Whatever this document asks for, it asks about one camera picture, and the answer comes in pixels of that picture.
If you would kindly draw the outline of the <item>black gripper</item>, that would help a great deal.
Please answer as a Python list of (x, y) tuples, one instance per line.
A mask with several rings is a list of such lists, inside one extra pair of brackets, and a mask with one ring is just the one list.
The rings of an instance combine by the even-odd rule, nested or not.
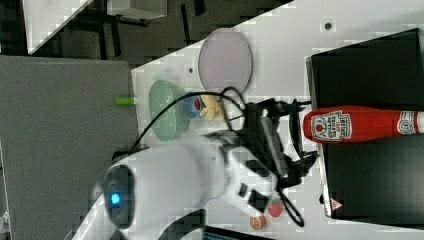
[(278, 133), (280, 118), (304, 110), (300, 103), (287, 103), (268, 99), (245, 106), (244, 127), (247, 139), (258, 159), (277, 177), (277, 190), (301, 183), (317, 161), (317, 151), (304, 152), (301, 158), (293, 161), (284, 153)]

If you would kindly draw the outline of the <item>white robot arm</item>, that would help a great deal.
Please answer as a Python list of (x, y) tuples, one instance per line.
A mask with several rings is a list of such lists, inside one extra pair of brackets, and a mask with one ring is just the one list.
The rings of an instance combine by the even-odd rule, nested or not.
[(305, 103), (274, 99), (250, 103), (241, 129), (225, 129), (120, 157), (105, 172), (101, 190), (71, 240), (183, 240), (206, 227), (205, 205), (221, 199), (259, 217), (300, 184), (318, 154), (300, 152), (292, 160), (278, 134), (290, 119), (300, 134)]

